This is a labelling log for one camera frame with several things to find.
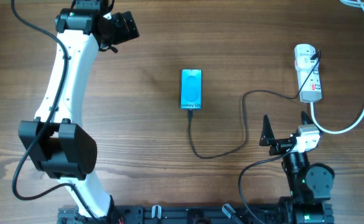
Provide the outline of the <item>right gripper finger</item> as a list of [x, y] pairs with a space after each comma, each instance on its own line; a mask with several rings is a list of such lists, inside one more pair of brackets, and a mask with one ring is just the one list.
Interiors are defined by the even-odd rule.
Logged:
[[261, 138], [259, 140], [260, 146], [270, 146], [273, 145], [275, 141], [273, 130], [271, 128], [271, 123], [269, 121], [268, 115], [263, 117], [263, 129], [261, 133]]
[[313, 121], [305, 111], [301, 112], [301, 121], [303, 125], [313, 124]]

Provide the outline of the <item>white power strip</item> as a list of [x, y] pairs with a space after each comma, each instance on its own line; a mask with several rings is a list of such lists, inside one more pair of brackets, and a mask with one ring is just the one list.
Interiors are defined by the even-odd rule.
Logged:
[[303, 103], [314, 103], [322, 99], [322, 87], [320, 84], [319, 64], [321, 51], [309, 44], [298, 44], [294, 48], [295, 59], [299, 55], [315, 55], [318, 62], [310, 71], [297, 72], [299, 98]]

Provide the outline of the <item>smartphone with cyan screen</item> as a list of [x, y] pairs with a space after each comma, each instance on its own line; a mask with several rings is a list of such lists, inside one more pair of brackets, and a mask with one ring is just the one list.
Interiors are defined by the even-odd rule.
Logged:
[[202, 71], [184, 69], [181, 72], [180, 108], [200, 110], [202, 108]]

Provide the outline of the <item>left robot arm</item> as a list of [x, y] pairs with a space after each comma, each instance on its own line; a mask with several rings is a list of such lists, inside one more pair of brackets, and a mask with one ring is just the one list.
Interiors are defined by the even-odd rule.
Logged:
[[99, 52], [139, 37], [133, 15], [113, 13], [111, 1], [74, 1], [55, 18], [57, 43], [49, 85], [32, 121], [18, 135], [35, 168], [57, 180], [77, 203], [79, 223], [122, 223], [112, 196], [95, 172], [97, 145], [82, 128], [88, 77]]

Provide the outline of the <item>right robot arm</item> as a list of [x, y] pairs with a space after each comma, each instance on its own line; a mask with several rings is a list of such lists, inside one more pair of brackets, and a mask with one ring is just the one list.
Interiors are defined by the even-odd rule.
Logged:
[[302, 125], [288, 138], [276, 139], [267, 115], [263, 118], [260, 146], [269, 146], [271, 156], [282, 157], [282, 169], [290, 189], [289, 197], [279, 199], [281, 223], [334, 223], [330, 200], [334, 170], [322, 163], [311, 164], [307, 153], [318, 147], [322, 131], [305, 112]]

